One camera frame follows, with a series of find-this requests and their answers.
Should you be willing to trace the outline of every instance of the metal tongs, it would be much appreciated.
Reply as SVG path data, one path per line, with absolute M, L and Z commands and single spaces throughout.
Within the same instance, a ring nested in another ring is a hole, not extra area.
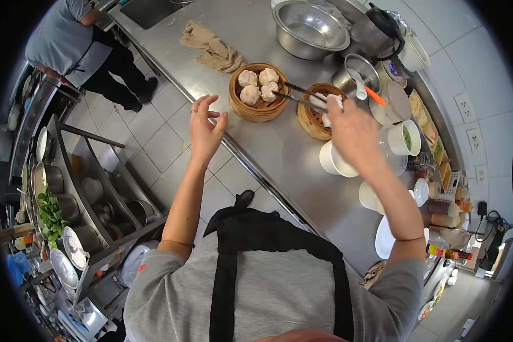
M 324 104 L 327 104 L 327 101 L 322 99 L 321 97 L 319 97 L 319 95 L 317 95 L 315 92 L 312 92 L 310 90 L 307 90 L 307 89 L 304 89 L 302 88 L 301 86 L 297 86 L 295 84 L 292 84 L 292 83 L 289 83 L 289 82 L 285 82 L 285 86 L 291 88 L 291 89 L 294 89 L 294 90 L 297 90 L 299 92 L 304 92 L 304 93 L 308 93 L 310 95 L 314 95 L 314 97 L 320 99 Z M 319 106 L 316 106 L 314 105 L 313 103 L 311 103 L 310 101 L 304 101 L 303 99 L 297 99 L 295 97 L 292 97 L 290 95 L 287 95 L 287 94 L 284 94 L 284 93 L 280 93 L 280 92 L 277 92 L 277 91 L 272 91 L 275 95 L 279 96 L 279 97 L 283 97 L 285 99 L 289 99 L 291 101 L 294 101 L 294 102 L 298 102 L 298 103 L 301 103 L 303 105 L 306 105 L 310 108 L 313 108 L 315 109 L 316 111 L 319 111 L 321 113 L 326 113 L 328 114 L 328 111 L 326 109 L 323 109 Z

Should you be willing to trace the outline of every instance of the gray t-shirt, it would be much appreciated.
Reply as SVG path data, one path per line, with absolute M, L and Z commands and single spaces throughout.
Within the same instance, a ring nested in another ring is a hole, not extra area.
M 28 39 L 25 58 L 29 64 L 36 67 L 41 63 L 65 76 L 74 86 L 83 85 L 112 51 L 99 42 L 89 48 L 93 26 L 84 26 L 80 20 L 90 10 L 87 0 L 58 0 L 53 4 Z M 78 69 L 84 71 L 65 75 L 77 62 Z
M 150 251 L 131 285 L 123 317 L 133 342 L 208 341 L 217 233 L 206 236 L 183 264 L 181 256 Z M 383 270 L 370 290 L 346 267 L 354 341 L 404 341 L 424 286 L 424 263 L 400 260 Z M 235 299 L 235 341 L 299 328 L 334 329 L 332 264 L 304 250 L 240 253 Z

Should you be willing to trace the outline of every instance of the kettle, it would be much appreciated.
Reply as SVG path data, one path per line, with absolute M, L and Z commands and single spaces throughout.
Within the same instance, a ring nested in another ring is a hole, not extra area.
M 386 11 L 369 3 L 370 10 L 353 24 L 349 31 L 351 44 L 341 52 L 342 56 L 358 54 L 373 61 L 389 60 L 397 56 L 405 46 L 399 25 Z M 392 53 L 379 58 L 389 50 Z

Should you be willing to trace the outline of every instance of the stainless steel colander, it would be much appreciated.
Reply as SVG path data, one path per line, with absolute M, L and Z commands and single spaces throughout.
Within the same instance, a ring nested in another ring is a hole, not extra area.
M 303 59 L 325 58 L 349 45 L 349 34 L 338 20 L 303 1 L 285 1 L 274 7 L 277 39 L 289 53 Z

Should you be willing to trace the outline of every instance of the person's right hand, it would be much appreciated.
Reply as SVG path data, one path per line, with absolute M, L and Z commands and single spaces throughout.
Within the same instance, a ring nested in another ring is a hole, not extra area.
M 209 105 L 218 98 L 218 95 L 205 95 L 197 99 L 190 108 L 192 159 L 203 163 L 205 167 L 219 148 L 224 130 L 228 125 L 228 113 L 220 114 L 209 110 Z M 217 124 L 213 125 L 207 118 L 218 118 Z
M 362 109 L 357 108 L 352 99 L 343 103 L 343 111 L 335 99 L 327 99 L 327 110 L 333 132 L 333 145 L 342 158 L 367 178 L 386 163 L 378 147 L 376 120 Z

